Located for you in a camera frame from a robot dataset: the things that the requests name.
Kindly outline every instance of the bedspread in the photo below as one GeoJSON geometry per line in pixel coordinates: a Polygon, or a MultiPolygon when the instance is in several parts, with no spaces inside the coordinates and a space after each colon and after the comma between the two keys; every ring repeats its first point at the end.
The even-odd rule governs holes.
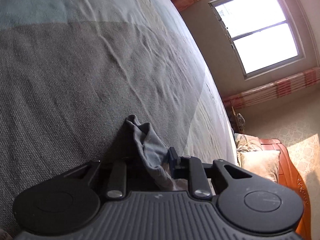
{"type": "Polygon", "coordinates": [[[0,228],[14,197],[135,154],[129,114],[167,146],[236,162],[222,101],[170,0],[0,0],[0,228]]]}

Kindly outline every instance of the wooden headboard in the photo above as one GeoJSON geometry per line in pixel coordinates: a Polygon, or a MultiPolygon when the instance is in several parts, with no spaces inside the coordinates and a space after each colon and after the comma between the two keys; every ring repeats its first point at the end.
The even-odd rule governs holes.
{"type": "Polygon", "coordinates": [[[296,232],[304,240],[311,240],[311,208],[306,184],[292,164],[287,148],[278,139],[260,139],[263,150],[280,150],[279,184],[294,190],[303,200],[304,212],[296,232]]]}

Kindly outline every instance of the circular cap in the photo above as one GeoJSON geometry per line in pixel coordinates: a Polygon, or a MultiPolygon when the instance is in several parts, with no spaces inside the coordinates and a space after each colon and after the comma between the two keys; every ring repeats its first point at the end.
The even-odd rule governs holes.
{"type": "Polygon", "coordinates": [[[295,228],[303,213],[303,203],[295,192],[271,181],[241,182],[239,179],[231,183],[218,197],[217,208],[225,219],[238,228],[259,234],[295,228]]]}
{"type": "Polygon", "coordinates": [[[272,212],[280,207],[281,199],[270,192],[255,191],[244,197],[244,203],[258,212],[272,212]]]}
{"type": "Polygon", "coordinates": [[[120,198],[123,194],[120,190],[110,190],[108,191],[107,195],[110,198],[120,198]]]}
{"type": "Polygon", "coordinates": [[[210,196],[210,192],[206,191],[206,190],[201,190],[201,189],[197,189],[195,191],[195,195],[197,197],[209,197],[210,196]]]}
{"type": "Polygon", "coordinates": [[[76,231],[95,217],[98,195],[77,179],[51,179],[19,194],[13,214],[26,231],[54,236],[76,231]]]}

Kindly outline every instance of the pillow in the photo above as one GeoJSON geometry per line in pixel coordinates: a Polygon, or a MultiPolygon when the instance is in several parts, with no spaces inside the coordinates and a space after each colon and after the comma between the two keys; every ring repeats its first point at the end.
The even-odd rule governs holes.
{"type": "Polygon", "coordinates": [[[278,150],[241,152],[241,167],[273,182],[279,181],[279,155],[278,150]]]}
{"type": "Polygon", "coordinates": [[[240,167],[240,152],[262,151],[262,146],[258,137],[235,133],[235,142],[237,146],[237,158],[240,167]]]}

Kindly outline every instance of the metal screw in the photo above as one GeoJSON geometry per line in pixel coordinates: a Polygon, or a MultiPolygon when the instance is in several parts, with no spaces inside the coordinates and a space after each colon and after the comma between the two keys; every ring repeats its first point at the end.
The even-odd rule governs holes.
{"type": "Polygon", "coordinates": [[[209,197],[210,196],[210,192],[208,192],[206,190],[197,189],[195,191],[195,195],[197,197],[200,197],[200,198],[205,198],[205,197],[209,197]]]}
{"type": "Polygon", "coordinates": [[[111,197],[111,198],[120,198],[120,197],[122,197],[122,195],[123,194],[120,190],[110,190],[107,193],[107,196],[111,197]]]}

